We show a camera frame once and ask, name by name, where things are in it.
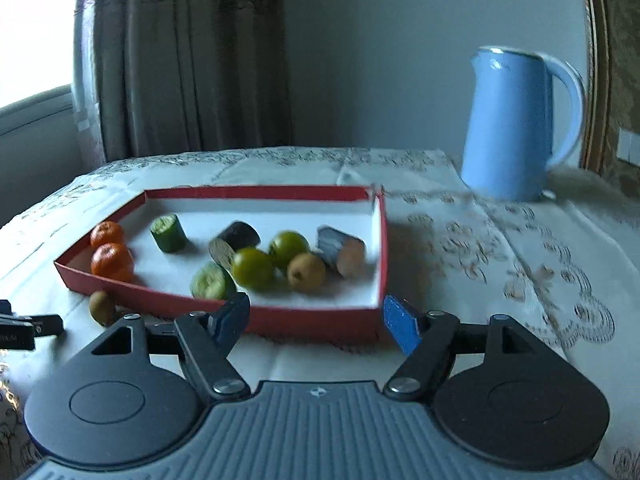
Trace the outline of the orange mandarin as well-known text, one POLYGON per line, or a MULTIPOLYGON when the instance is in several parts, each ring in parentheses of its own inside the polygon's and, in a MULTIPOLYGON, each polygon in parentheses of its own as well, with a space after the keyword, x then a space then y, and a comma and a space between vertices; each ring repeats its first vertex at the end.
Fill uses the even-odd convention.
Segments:
POLYGON ((114 221, 103 221, 97 224, 90 233, 90 245, 98 249, 105 244, 125 244, 125 232, 120 224, 114 221))
POLYGON ((90 270, 100 278, 131 282, 134 278, 134 258, 124 244, 103 244, 93 252, 90 270))

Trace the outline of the green cut cucumber piece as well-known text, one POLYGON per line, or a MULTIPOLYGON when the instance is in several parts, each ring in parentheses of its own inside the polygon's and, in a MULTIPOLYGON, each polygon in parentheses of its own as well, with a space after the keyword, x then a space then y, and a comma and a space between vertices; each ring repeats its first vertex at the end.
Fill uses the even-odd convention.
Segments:
POLYGON ((156 217, 150 225, 150 232, 157 247, 168 254, 183 250, 188 242, 176 214, 162 214, 156 217))

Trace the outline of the white embroidered tablecloth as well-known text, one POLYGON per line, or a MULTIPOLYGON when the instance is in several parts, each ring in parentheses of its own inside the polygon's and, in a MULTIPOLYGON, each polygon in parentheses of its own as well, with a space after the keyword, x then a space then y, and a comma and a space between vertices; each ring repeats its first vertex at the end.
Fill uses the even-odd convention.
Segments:
POLYGON ((37 460, 18 407, 30 387, 99 333, 54 260, 147 188, 378 185, 388 219, 387 289, 464 322, 507 313, 595 382, 611 407, 597 456, 617 479, 639 474, 639 206, 567 166, 538 203, 474 197, 430 151, 272 148, 112 162, 17 214, 1 230, 1 295, 16 312, 53 312, 66 333, 1 358, 1 474, 37 460))

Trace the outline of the window frame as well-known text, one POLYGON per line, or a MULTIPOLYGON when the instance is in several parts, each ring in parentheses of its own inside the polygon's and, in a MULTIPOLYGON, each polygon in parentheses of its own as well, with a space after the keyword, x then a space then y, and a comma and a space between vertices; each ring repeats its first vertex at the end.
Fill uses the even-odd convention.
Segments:
POLYGON ((24 100, 2 107, 0 110, 0 134, 3 136, 72 108, 73 97, 69 84, 29 96, 24 100))

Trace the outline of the white wall switch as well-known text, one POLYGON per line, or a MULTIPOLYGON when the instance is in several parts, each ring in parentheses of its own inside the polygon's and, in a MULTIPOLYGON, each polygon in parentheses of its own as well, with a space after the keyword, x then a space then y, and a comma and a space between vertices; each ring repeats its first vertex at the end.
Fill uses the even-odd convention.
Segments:
POLYGON ((616 158, 622 162, 636 167, 640 166, 640 134, 620 128, 618 130, 618 141, 616 148, 616 158))

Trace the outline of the brown curtain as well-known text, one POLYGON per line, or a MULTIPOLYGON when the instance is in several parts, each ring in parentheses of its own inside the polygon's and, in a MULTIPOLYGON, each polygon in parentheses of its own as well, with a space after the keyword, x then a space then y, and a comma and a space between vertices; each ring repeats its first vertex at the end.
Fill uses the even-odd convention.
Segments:
POLYGON ((293 140, 283 0, 76 0, 85 164, 293 140))

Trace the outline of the red shallow cardboard tray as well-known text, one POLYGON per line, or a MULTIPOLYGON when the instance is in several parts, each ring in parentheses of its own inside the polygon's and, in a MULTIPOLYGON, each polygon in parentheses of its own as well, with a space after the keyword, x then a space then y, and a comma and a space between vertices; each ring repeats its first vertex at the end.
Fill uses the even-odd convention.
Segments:
POLYGON ((252 333, 369 342, 386 286, 384 198, 370 186, 152 188, 54 264, 70 290, 158 318, 242 292, 252 333))

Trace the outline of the gold framed headboard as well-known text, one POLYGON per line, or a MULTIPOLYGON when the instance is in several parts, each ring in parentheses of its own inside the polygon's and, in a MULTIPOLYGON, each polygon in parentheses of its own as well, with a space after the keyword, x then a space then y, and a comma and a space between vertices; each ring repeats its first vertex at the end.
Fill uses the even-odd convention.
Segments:
POLYGON ((639 137, 639 0, 584 0, 587 116, 579 166, 635 200, 639 165, 617 155, 623 132, 639 137))

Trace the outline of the light blue electric kettle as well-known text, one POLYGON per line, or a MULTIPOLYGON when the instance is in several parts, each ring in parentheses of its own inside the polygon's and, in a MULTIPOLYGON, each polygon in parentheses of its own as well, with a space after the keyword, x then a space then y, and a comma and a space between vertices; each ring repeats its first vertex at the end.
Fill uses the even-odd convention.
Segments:
POLYGON ((503 46, 480 47, 471 61, 475 88, 460 177, 475 194, 531 202, 548 173, 565 162, 585 127, 582 77, 554 56, 503 46), (553 81, 570 98, 570 124, 553 148, 553 81))

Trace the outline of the brown longan on table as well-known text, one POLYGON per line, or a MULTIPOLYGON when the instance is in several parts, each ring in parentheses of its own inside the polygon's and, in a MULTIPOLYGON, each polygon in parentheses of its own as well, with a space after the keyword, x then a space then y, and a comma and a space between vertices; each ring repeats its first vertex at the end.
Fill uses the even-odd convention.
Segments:
POLYGON ((114 301, 103 290, 98 290, 90 296, 89 312, 91 317, 103 327, 112 326, 118 319, 114 301))

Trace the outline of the dark sugarcane piece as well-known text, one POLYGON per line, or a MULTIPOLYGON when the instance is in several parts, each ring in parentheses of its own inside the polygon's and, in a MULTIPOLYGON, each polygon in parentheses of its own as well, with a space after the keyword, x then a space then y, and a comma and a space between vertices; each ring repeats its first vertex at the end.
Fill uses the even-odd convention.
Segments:
POLYGON ((326 263, 343 278, 357 276, 366 261, 364 241, 332 226, 320 226, 317 230, 317 247, 326 263))
POLYGON ((237 252, 247 247, 257 247, 260 243, 258 232, 243 221, 233 221, 208 243, 209 255, 227 271, 237 252))

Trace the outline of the green tomato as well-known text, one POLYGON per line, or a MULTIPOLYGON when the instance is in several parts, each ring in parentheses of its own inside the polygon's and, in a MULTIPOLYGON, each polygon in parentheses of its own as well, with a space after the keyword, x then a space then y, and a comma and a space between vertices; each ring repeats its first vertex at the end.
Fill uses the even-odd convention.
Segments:
POLYGON ((274 278, 270 255, 255 247, 241 249, 233 258, 231 276, 236 284, 247 289, 268 288, 274 278))
POLYGON ((302 234, 295 231, 279 232, 271 240, 268 250, 273 265, 283 272, 297 255, 305 252, 309 252, 309 244, 302 234))

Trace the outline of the brown longan fruit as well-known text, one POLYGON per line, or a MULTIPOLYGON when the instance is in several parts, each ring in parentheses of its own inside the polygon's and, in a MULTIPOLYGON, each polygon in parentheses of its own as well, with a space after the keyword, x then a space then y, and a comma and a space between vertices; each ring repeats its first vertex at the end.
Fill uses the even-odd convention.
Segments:
POLYGON ((311 252, 295 256, 286 270, 288 284, 298 292, 316 292, 326 281, 326 265, 311 252))

